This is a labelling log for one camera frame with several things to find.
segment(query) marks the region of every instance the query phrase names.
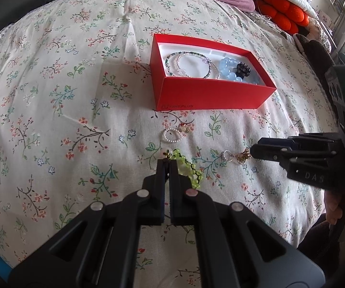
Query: finger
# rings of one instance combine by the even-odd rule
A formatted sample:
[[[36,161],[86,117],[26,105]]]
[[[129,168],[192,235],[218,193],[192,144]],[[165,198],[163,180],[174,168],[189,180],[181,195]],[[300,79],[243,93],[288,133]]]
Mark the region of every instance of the finger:
[[[341,198],[341,194],[332,193],[328,190],[325,190],[325,207],[329,207],[332,211],[334,211],[338,207]]]
[[[342,218],[343,212],[341,208],[337,208],[334,211],[327,211],[326,212],[326,221],[328,221],[330,224],[333,224],[333,222],[336,222],[338,219]]]

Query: oneplus box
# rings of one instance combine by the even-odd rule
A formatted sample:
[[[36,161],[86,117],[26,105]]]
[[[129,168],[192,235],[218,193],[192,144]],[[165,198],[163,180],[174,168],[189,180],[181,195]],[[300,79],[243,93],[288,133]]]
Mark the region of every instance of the oneplus box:
[[[212,66],[208,78],[203,78],[209,64],[201,57],[184,55],[179,67],[188,77],[171,76],[166,58],[176,52],[194,52],[209,58],[218,68],[221,59],[234,58],[251,68],[243,82],[227,80]],[[175,55],[169,58],[170,72],[176,70]],[[155,34],[150,58],[151,77],[156,110],[190,109],[256,109],[276,90],[276,87],[256,57],[248,50],[194,37]]]

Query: metal screw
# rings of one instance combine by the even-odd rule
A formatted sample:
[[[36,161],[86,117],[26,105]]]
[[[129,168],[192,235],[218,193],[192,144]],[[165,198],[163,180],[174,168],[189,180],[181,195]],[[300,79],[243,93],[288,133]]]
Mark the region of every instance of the metal screw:
[[[90,205],[91,210],[100,211],[103,209],[103,203],[100,201],[95,201]]]
[[[138,195],[138,197],[145,198],[145,197],[147,197],[150,193],[149,193],[149,191],[146,190],[146,189],[140,189],[139,191],[136,192],[136,194]]]
[[[243,210],[243,205],[240,202],[233,202],[231,204],[231,209],[234,211],[240,212]]]
[[[189,197],[195,197],[196,195],[198,195],[198,191],[196,189],[189,188],[186,191],[186,195],[189,196]]]

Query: bed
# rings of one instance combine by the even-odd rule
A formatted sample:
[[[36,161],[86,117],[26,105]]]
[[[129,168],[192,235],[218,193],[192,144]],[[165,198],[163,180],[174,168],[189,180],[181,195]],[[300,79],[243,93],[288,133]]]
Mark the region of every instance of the bed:
[[[155,33],[246,48],[277,91],[257,110],[155,111]],[[163,130],[181,123],[192,131],[164,143]],[[336,125],[316,75],[257,13],[216,0],[55,0],[0,41],[0,256],[14,267],[92,201],[137,190],[166,147],[201,168],[200,189],[215,201],[243,202],[297,247],[324,211],[323,191],[288,180],[277,163],[221,153],[322,131]],[[136,287],[200,286],[193,228],[168,217],[143,227],[136,268]]]

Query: yellow-green beaded bracelet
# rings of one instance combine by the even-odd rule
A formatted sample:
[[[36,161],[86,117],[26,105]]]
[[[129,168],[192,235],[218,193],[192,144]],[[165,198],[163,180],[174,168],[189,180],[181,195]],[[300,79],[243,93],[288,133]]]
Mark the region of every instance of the yellow-green beaded bracelet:
[[[195,164],[189,162],[186,157],[181,154],[181,151],[179,149],[174,149],[172,153],[168,150],[163,154],[170,160],[177,160],[179,173],[183,173],[182,175],[186,175],[190,178],[192,188],[197,189],[200,187],[199,183],[203,178],[202,171],[197,170]],[[188,172],[184,172],[182,170],[182,167],[186,167],[188,169]]]

